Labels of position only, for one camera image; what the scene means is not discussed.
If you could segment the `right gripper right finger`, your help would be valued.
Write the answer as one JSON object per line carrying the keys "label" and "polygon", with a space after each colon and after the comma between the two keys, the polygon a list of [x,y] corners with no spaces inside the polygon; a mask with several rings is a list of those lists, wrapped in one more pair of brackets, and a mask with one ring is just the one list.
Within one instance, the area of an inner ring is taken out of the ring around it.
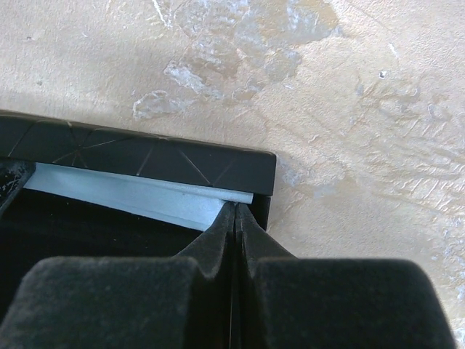
{"label": "right gripper right finger", "polygon": [[453,348],[425,272],[400,259],[293,256],[235,209],[244,348]]}

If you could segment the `black glasses case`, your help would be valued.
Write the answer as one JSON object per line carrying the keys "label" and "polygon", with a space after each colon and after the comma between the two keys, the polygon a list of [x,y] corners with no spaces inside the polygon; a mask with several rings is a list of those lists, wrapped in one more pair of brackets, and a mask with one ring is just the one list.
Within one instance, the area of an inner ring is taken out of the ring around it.
{"label": "black glasses case", "polygon": [[[1,157],[250,193],[267,226],[275,182],[272,153],[3,112]],[[170,256],[199,236],[161,219],[22,189],[1,216],[1,250],[55,255]]]}

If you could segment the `light blue cleaning cloth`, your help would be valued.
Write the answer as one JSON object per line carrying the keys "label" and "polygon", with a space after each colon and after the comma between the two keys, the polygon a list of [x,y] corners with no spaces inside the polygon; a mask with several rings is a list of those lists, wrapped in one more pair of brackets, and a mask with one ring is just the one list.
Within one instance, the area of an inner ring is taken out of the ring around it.
{"label": "light blue cleaning cloth", "polygon": [[250,204],[253,193],[37,163],[26,189],[89,202],[205,231],[227,202]]}

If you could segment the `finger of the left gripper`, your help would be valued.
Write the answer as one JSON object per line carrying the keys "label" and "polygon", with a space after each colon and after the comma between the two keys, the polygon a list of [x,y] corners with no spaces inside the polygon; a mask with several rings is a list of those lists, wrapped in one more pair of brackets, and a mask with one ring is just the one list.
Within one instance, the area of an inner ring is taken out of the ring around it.
{"label": "finger of the left gripper", "polygon": [[0,174],[0,215],[7,210],[18,193],[36,171],[36,164],[13,159],[1,160]]}

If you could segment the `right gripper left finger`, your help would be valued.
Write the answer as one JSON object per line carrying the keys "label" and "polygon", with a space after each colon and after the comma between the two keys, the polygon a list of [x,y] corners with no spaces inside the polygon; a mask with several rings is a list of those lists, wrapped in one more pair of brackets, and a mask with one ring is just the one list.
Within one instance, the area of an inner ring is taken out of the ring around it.
{"label": "right gripper left finger", "polygon": [[23,277],[3,348],[227,348],[235,208],[172,257],[50,257]]}

